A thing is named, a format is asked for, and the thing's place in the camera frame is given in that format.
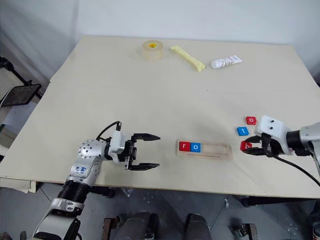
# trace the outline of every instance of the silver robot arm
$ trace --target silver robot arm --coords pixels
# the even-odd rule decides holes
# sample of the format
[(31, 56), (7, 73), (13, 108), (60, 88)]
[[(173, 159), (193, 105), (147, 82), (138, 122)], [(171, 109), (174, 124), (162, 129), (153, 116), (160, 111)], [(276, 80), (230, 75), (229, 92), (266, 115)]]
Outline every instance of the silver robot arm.
[(258, 122), (255, 134), (245, 141), (261, 143), (262, 148), (247, 148), (244, 153), (268, 157), (293, 153), (297, 156), (312, 156), (320, 175), (320, 122), (291, 131), (283, 122), (265, 115)]
[(137, 140), (154, 141), (160, 138), (148, 133), (135, 133), (130, 140), (120, 132), (121, 123), (117, 125), (112, 137), (101, 138), (102, 131), (96, 139), (84, 141), (78, 148), (77, 159), (70, 169), (62, 190), (50, 204), (40, 223), (32, 234), (33, 240), (75, 240), (79, 235), (80, 221), (77, 219), (83, 209), (87, 194), (99, 176), (102, 162), (113, 160), (124, 162), (125, 169), (148, 170), (159, 166), (157, 163), (140, 163), (133, 165), (136, 159)]

